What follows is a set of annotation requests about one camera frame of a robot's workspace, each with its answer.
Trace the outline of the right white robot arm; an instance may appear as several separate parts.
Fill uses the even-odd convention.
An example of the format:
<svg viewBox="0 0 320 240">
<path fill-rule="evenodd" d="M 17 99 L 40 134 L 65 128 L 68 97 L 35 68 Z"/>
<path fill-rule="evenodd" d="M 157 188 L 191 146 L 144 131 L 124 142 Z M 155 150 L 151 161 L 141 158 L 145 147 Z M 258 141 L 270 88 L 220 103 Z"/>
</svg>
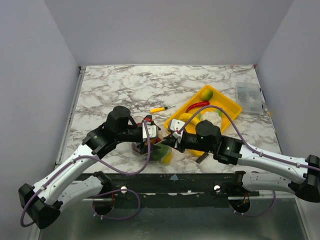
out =
<svg viewBox="0 0 320 240">
<path fill-rule="evenodd" d="M 164 137 L 162 144 L 183 153 L 196 150 L 212 153 L 213 158 L 225 165 L 240 165 L 257 168 L 266 175 L 253 176 L 245 173 L 230 183 L 230 191 L 241 196 L 245 192 L 259 190 L 292 193 L 307 202 L 320 201 L 320 158 L 310 154 L 308 157 L 291 157 L 264 151 L 244 140 L 221 134 L 218 126 L 204 120 L 195 126 L 195 133 L 182 129 L 182 121 L 174 119 L 170 135 Z"/>
</svg>

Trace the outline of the yellow lemon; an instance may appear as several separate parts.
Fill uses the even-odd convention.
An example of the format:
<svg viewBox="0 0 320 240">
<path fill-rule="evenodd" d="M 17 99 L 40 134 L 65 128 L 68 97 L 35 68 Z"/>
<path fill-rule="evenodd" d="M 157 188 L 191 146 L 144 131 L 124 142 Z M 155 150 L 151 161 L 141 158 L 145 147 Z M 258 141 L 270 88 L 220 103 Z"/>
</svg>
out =
<svg viewBox="0 0 320 240">
<path fill-rule="evenodd" d="M 163 165 L 169 165 L 170 163 L 171 163 L 171 161 L 172 161 L 172 152 L 170 151 L 168 151 L 167 153 L 166 153 L 166 155 L 162 158 L 162 160 L 161 160 L 161 163 L 163 164 Z"/>
</svg>

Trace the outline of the green bell pepper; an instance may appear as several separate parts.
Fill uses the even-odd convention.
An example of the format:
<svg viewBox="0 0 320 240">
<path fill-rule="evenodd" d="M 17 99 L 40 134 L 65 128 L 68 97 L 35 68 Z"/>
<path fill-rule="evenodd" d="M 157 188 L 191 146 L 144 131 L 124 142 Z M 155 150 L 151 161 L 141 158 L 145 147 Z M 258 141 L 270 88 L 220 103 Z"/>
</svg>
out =
<svg viewBox="0 0 320 240">
<path fill-rule="evenodd" d="M 167 154 L 167 152 L 170 152 L 169 146 L 163 145 L 161 143 L 159 143 L 159 145 L 161 149 L 151 151 L 150 157 L 152 161 L 161 162 L 162 158 Z"/>
</svg>

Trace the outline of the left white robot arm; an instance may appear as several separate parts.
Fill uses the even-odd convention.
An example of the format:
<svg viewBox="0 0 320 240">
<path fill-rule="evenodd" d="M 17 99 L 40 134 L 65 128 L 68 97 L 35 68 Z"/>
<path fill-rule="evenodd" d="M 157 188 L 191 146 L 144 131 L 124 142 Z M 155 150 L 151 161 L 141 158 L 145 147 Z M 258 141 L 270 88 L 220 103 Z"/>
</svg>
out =
<svg viewBox="0 0 320 240">
<path fill-rule="evenodd" d="M 54 171 L 34 184 L 23 184 L 18 189 L 21 207 L 20 225 L 27 228 L 36 225 L 43 230 L 60 216 L 62 210 L 73 202 L 98 195 L 107 197 L 111 185 L 92 176 L 76 185 L 72 182 L 88 167 L 101 163 L 113 171 L 129 175 L 103 161 L 118 144 L 147 144 L 147 157 L 151 157 L 151 141 L 159 137 L 158 127 L 151 115 L 137 124 L 125 106 L 116 106 L 107 115 L 106 121 L 90 131 L 74 153 Z"/>
</svg>

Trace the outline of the clear zip top bag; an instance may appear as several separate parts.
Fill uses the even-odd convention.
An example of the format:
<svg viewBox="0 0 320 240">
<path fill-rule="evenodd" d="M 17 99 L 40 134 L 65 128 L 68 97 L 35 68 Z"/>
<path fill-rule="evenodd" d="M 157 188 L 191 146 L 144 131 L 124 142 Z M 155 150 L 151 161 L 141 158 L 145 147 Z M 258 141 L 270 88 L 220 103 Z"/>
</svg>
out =
<svg viewBox="0 0 320 240">
<path fill-rule="evenodd" d="M 143 135 L 145 134 L 144 121 L 146 121 L 148 133 L 150 137 L 150 157 L 149 161 L 159 163 L 163 165 L 169 165 L 172 160 L 172 149 L 163 145 L 163 136 L 161 134 L 161 128 L 157 126 L 151 115 L 144 117 L 141 122 L 137 123 L 138 127 L 142 127 Z M 132 153 L 136 156 L 148 155 L 148 142 L 144 139 L 144 142 L 134 142 L 131 144 Z"/>
</svg>

